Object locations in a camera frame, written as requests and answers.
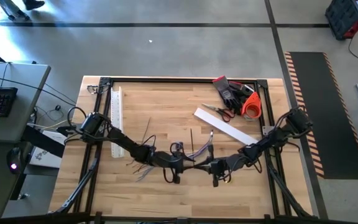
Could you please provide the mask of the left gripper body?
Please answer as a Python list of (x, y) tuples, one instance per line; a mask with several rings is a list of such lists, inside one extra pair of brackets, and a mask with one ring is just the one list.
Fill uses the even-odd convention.
[(184, 158), (184, 153), (180, 151), (174, 152), (173, 154), (169, 154), (165, 151), (156, 151), (152, 153), (149, 162), (155, 167), (183, 170)]

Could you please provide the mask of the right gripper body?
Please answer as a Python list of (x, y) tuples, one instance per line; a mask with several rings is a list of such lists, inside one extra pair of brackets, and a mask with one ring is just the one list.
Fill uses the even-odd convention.
[(245, 164), (245, 157), (240, 154), (233, 154), (229, 157), (219, 157), (212, 161), (212, 173), (224, 174), (225, 171), (235, 171)]

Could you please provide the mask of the white slotted cable raceway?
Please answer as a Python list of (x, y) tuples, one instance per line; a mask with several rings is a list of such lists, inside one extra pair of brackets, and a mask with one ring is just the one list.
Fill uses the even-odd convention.
[[(111, 124), (115, 128), (123, 130), (122, 88), (120, 86), (117, 90), (111, 90)], [(111, 155), (113, 158), (124, 157), (124, 149), (116, 143), (112, 143)]]

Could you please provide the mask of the white flat raceway cover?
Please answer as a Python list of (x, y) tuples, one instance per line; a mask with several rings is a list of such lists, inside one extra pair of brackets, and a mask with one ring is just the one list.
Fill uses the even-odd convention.
[(232, 127), (224, 121), (221, 121), (217, 117), (209, 114), (201, 108), (197, 108), (194, 112), (194, 115), (245, 145), (251, 145), (258, 142), (258, 140), (251, 137), (250, 135), (239, 131), (238, 129)]

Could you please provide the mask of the orange tape dispenser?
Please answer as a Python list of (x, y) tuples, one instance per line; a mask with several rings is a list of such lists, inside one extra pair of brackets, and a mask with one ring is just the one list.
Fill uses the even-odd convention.
[(262, 114), (261, 100), (258, 93), (253, 92), (242, 100), (241, 116), (248, 120), (259, 119)]

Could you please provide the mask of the grey black work glove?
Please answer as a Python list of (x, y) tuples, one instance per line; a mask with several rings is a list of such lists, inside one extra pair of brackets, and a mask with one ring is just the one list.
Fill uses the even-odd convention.
[(245, 94), (242, 92), (243, 84), (229, 81), (223, 75), (214, 79), (213, 85), (219, 92), (225, 106), (233, 110), (235, 114), (241, 115), (243, 99), (245, 97)]
[(253, 94), (254, 90), (249, 87), (248, 85), (245, 85), (243, 83), (239, 82), (232, 82), (229, 81), (229, 87), (233, 91), (234, 96), (242, 103), (244, 104), (246, 100)]

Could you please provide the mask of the black striped floor mat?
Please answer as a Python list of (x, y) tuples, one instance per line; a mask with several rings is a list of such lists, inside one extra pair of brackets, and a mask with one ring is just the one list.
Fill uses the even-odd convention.
[(313, 122), (306, 139), (316, 175), (358, 180), (358, 135), (328, 56), (323, 52), (284, 56), (296, 102)]

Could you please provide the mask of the white printed box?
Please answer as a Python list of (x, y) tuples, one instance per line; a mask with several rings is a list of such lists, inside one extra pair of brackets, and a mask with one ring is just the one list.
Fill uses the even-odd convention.
[[(54, 141), (59, 142), (60, 144), (63, 144), (65, 139), (67, 138), (66, 136), (54, 131), (44, 130), (42, 133), (50, 137)], [(32, 153), (32, 157), (30, 158), (29, 164), (34, 166), (43, 166), (59, 169), (61, 161), (61, 157), (55, 156), (39, 147), (35, 147)]]

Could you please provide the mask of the black flat bar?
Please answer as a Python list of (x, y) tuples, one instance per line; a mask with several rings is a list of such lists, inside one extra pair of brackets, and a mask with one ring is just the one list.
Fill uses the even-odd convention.
[(52, 138), (44, 135), (33, 127), (26, 126), (22, 135), (22, 140), (31, 143), (35, 147), (39, 147), (54, 156), (63, 157), (65, 146)]

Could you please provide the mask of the grey desk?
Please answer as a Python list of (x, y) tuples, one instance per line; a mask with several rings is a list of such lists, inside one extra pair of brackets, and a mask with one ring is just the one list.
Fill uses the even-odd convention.
[(0, 217), (17, 181), (6, 155), (20, 142), (49, 72), (48, 65), (0, 62), (0, 84), (18, 89), (10, 115), (0, 119)]

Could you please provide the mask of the black computer mouse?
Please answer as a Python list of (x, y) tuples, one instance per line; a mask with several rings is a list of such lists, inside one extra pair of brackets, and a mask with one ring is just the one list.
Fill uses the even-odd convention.
[(7, 165), (12, 174), (19, 174), (21, 171), (21, 149), (15, 147), (6, 156)]

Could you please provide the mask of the black red tool case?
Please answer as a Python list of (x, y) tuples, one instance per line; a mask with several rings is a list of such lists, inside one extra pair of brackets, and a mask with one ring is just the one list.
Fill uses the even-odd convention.
[(352, 39), (358, 32), (358, 0), (332, 0), (324, 15), (337, 40)]

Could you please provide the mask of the person's shoe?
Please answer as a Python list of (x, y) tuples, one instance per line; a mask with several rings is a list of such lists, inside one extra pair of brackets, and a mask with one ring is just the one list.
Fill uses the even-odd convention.
[(45, 4), (43, 0), (22, 0), (27, 11), (38, 9)]

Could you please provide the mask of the red handled scissors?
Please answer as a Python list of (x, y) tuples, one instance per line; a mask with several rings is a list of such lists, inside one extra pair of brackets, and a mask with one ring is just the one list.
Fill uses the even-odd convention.
[(211, 110), (214, 110), (215, 112), (220, 114), (222, 120), (226, 123), (230, 122), (230, 120), (235, 117), (235, 114), (228, 108), (217, 108), (215, 106), (208, 105), (206, 103), (203, 103), (203, 106), (205, 106)]

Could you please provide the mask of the black aluminium table frame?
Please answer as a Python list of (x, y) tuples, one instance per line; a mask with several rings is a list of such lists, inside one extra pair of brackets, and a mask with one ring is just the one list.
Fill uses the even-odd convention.
[[(222, 121), (203, 103), (223, 107), (213, 78), (98, 77), (85, 76), (71, 123), (80, 128), (84, 115), (101, 113), (111, 120), (111, 90), (122, 88), (122, 132), (142, 144), (169, 154), (184, 150), (196, 164), (215, 157), (237, 154), (245, 144), (194, 115), (201, 108)], [(261, 140), (289, 112), (280, 79), (243, 79), (262, 98), (259, 119), (236, 116), (227, 124)], [(99, 93), (86, 87), (99, 84)], [(194, 154), (190, 128), (193, 130)], [(167, 224), (182, 218), (189, 222), (263, 222), (286, 219), (299, 223), (311, 218), (311, 204), (300, 153), (288, 142), (262, 153), (252, 166), (224, 174), (188, 169), (153, 167), (124, 157), (113, 158), (112, 142), (87, 144), (72, 139), (63, 153), (50, 202), (55, 214), (69, 213), (107, 220), (139, 220)], [(196, 165), (185, 162), (186, 166)]]

